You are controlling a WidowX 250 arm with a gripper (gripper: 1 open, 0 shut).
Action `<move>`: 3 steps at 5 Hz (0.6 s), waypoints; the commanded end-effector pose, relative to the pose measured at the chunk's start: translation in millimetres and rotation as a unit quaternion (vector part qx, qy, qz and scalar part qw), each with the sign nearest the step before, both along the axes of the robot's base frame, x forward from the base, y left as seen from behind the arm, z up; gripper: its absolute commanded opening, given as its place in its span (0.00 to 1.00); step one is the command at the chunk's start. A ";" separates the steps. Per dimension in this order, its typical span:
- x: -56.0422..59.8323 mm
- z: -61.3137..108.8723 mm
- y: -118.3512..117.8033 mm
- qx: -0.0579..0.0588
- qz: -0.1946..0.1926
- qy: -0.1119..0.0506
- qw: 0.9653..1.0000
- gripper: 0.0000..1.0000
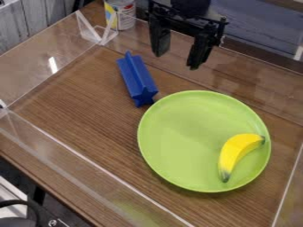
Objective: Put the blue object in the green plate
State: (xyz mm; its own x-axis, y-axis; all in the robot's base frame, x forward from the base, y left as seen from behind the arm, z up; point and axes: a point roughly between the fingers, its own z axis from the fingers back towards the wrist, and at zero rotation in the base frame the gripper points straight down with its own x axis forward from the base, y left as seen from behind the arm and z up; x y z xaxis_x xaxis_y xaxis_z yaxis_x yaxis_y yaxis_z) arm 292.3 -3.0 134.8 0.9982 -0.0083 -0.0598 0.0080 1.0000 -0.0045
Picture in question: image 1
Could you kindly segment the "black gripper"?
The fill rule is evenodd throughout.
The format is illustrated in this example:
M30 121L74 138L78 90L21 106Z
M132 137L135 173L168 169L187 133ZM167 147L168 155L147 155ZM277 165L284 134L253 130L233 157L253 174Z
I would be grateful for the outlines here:
M151 50L156 57L169 50L171 29L195 36L187 58L191 70L207 61L213 45L221 44L228 25L227 17L211 9L211 4L212 0L148 1Z

